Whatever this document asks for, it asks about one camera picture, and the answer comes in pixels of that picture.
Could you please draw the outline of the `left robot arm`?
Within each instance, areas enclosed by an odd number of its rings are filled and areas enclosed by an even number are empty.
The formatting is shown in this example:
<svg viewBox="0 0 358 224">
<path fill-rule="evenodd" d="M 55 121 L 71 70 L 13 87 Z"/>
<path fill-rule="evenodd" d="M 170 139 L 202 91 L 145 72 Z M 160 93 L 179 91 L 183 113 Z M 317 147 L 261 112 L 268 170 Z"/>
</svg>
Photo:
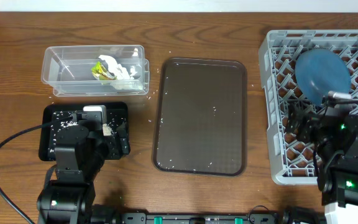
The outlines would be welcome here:
<svg viewBox="0 0 358 224">
<path fill-rule="evenodd" d="M 105 205 L 95 205 L 94 180 L 106 160 L 130 153 L 128 123 L 110 134 L 102 111 L 71 113 L 74 122 L 55 135 L 57 178 L 47 179 L 37 199 L 39 223 L 120 223 L 121 216 Z"/>
</svg>

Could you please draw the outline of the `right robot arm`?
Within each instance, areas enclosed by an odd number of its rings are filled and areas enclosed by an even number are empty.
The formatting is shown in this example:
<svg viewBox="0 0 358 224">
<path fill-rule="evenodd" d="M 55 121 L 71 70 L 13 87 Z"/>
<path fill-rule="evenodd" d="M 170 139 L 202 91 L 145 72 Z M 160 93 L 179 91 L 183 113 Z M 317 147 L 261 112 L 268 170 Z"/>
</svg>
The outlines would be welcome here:
<svg viewBox="0 0 358 224">
<path fill-rule="evenodd" d="M 286 132 L 312 143 L 326 223 L 358 223 L 358 115 L 305 113 L 291 105 Z"/>
</svg>

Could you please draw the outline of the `yellow green snack wrapper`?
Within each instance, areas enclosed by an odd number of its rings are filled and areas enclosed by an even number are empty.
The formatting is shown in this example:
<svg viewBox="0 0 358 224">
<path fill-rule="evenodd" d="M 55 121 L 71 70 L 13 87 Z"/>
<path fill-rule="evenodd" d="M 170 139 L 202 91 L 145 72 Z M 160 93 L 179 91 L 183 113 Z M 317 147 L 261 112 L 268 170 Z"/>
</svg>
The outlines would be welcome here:
<svg viewBox="0 0 358 224">
<path fill-rule="evenodd" d="M 97 62 L 91 68 L 91 73 L 97 80 L 115 80 L 116 77 L 111 75 L 101 62 Z"/>
</svg>

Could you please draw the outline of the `dark blue plate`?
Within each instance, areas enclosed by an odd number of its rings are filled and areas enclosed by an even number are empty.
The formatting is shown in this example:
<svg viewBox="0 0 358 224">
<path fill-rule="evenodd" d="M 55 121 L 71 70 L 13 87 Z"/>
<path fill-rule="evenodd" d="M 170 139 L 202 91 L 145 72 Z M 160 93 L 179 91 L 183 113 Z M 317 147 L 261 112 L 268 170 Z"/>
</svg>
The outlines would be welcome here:
<svg viewBox="0 0 358 224">
<path fill-rule="evenodd" d="M 346 64 L 328 49 L 302 53 L 295 64 L 295 77 L 306 99 L 318 106 L 330 91 L 348 94 L 351 89 L 351 76 Z"/>
</svg>

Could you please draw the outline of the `white tissue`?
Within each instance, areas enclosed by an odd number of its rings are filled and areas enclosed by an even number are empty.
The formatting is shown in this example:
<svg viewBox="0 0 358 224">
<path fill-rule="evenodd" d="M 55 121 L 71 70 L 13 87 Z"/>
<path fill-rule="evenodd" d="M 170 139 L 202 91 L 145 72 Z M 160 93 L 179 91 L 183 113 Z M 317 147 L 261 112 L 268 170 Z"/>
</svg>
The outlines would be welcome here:
<svg viewBox="0 0 358 224">
<path fill-rule="evenodd" d="M 106 72 L 103 76 L 108 80 L 134 80 L 137 72 L 129 73 L 126 68 L 117 63 L 116 59 L 108 55 L 100 55 L 99 59 L 107 65 Z"/>
</svg>

